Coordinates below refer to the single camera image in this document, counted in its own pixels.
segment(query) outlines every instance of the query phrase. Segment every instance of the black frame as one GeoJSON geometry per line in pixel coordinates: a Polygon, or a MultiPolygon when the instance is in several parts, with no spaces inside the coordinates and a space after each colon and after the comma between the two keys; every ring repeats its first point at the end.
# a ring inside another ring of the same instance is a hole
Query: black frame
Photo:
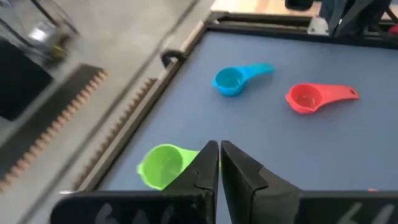
{"type": "MultiPolygon", "coordinates": [[[[302,40],[302,41],[311,41],[311,42],[321,42],[321,43],[330,43],[330,44],[341,44],[341,45],[354,45],[354,46],[361,46],[361,47],[376,47],[376,48],[384,48],[384,49],[398,49],[398,43],[397,42],[387,42],[383,40],[379,35],[374,34],[374,35],[367,35],[364,37],[357,37],[355,39],[346,39],[346,38],[341,38],[341,37],[329,37],[329,36],[318,36],[318,35],[308,35],[307,34],[307,27],[310,23],[311,18],[310,17],[295,17],[295,16],[265,16],[265,15],[252,15],[252,14],[235,14],[235,13],[228,13],[228,12],[214,12],[209,15],[207,20],[205,20],[197,30],[196,30],[196,35],[190,40],[188,45],[185,47],[183,51],[180,50],[166,50],[161,54],[161,60],[162,63],[164,64],[165,68],[167,69],[167,73],[164,75],[164,78],[159,81],[159,83],[154,87],[155,90],[152,91],[148,96],[147,100],[143,101],[145,105],[141,108],[140,111],[135,113],[135,117],[132,117],[133,119],[130,123],[129,121],[125,124],[128,128],[126,128],[125,131],[121,131],[119,133],[120,135],[120,141],[117,143],[117,145],[112,148],[108,149],[112,152],[114,156],[108,157],[105,161],[103,161],[100,164],[97,164],[97,169],[93,169],[93,174],[90,174],[92,178],[88,178],[86,180],[85,185],[80,186],[80,190],[92,190],[95,189],[99,186],[101,183],[103,177],[108,173],[110,170],[111,166],[113,163],[118,159],[118,156],[120,156],[126,147],[126,144],[129,142],[129,140],[133,137],[134,133],[138,130],[139,126],[141,123],[145,120],[146,116],[150,113],[152,107],[156,104],[157,100],[162,96],[163,92],[167,89],[168,85],[172,82],[173,78],[177,75],[178,71],[182,66],[184,65],[184,62],[187,58],[189,58],[190,54],[195,50],[195,47],[200,43],[202,40],[202,37],[206,34],[208,31],[213,31],[213,32],[229,32],[229,33],[234,33],[234,34],[247,34],[247,35],[258,35],[258,36],[265,36],[265,37],[273,37],[273,38],[283,38],[283,39],[291,39],[291,40],[302,40]]],[[[392,26],[393,23],[389,21],[382,21],[380,22],[380,26],[383,27],[384,29],[387,29],[389,26],[392,26]]],[[[224,148],[223,144],[221,145],[221,158],[223,157],[224,152],[226,149],[224,148]]],[[[239,163],[234,161],[233,163],[227,163],[225,162],[224,159],[221,160],[222,163],[222,171],[223,172],[229,172],[229,169],[227,169],[227,166],[229,167],[237,167],[239,166],[239,163]]],[[[278,181],[279,183],[284,183],[286,186],[288,186],[286,189],[287,191],[285,193],[288,193],[292,198],[289,198],[294,200],[292,205],[298,205],[299,202],[306,201],[307,206],[311,207],[311,201],[312,199],[316,199],[319,202],[323,200],[325,204],[328,204],[330,200],[341,200],[341,202],[345,204],[350,204],[351,202],[357,202],[357,201],[367,201],[364,202],[364,206],[371,206],[372,204],[375,203],[375,201],[382,202],[376,206],[377,210],[381,205],[384,205],[386,202],[388,204],[393,204],[394,206],[398,206],[398,194],[397,192],[305,192],[302,191],[295,186],[287,183],[283,179],[279,177],[275,177],[274,174],[266,170],[265,168],[259,168],[260,170],[259,173],[262,173],[266,175],[267,178],[265,178],[266,183],[259,183],[258,185],[251,186],[252,192],[249,192],[248,194],[242,194],[241,200],[242,202],[245,201],[247,206],[250,206],[251,208],[255,208],[254,204],[258,205],[263,205],[264,203],[270,202],[262,201],[262,196],[266,194],[267,191],[272,190],[270,186],[272,186],[272,182],[278,181]]],[[[223,182],[234,182],[234,180],[223,180],[223,182]]],[[[286,207],[287,202],[285,199],[286,194],[281,195],[281,203],[282,206],[286,207]]],[[[242,212],[242,214],[236,216],[236,217],[231,217],[233,219],[233,223],[262,223],[263,217],[263,212],[261,209],[259,210],[242,210],[239,209],[241,206],[243,206],[240,202],[237,204],[238,208],[236,210],[239,210],[242,212]]],[[[313,222],[308,222],[308,217],[305,216],[305,211],[301,211],[299,206],[293,206],[291,208],[291,211],[294,211],[294,214],[299,212],[301,213],[301,217],[303,218],[303,221],[301,222],[298,220],[297,223],[333,223],[333,222],[325,222],[324,218],[327,218],[326,216],[320,216],[316,217],[318,219],[313,219],[310,221],[313,222]]],[[[317,213],[318,214],[329,214],[333,217],[340,216],[341,214],[334,214],[334,213],[329,213],[330,209],[329,207],[323,207],[323,210],[319,210],[317,213]]],[[[270,214],[268,218],[273,218],[272,221],[268,219],[268,223],[280,223],[277,218],[279,214],[276,214],[277,216],[274,216],[275,214],[270,214]]],[[[362,221],[363,216],[361,218],[355,218],[355,220],[362,221]]]]}

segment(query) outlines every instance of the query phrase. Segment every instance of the measuring cup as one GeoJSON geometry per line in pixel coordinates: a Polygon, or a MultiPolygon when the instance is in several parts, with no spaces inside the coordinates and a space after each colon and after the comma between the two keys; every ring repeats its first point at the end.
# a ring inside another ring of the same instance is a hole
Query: measuring cup
{"type": "Polygon", "coordinates": [[[138,174],[146,185],[163,190],[194,160],[199,151],[161,144],[151,149],[138,165],[138,174]]]}
{"type": "Polygon", "coordinates": [[[323,105],[340,100],[356,100],[358,92],[350,86],[303,83],[294,85],[286,100],[298,113],[314,113],[323,105]]]}
{"type": "Polygon", "coordinates": [[[243,91],[247,81],[272,71],[274,67],[266,63],[224,68],[217,73],[213,86],[224,96],[236,96],[243,91]]]}

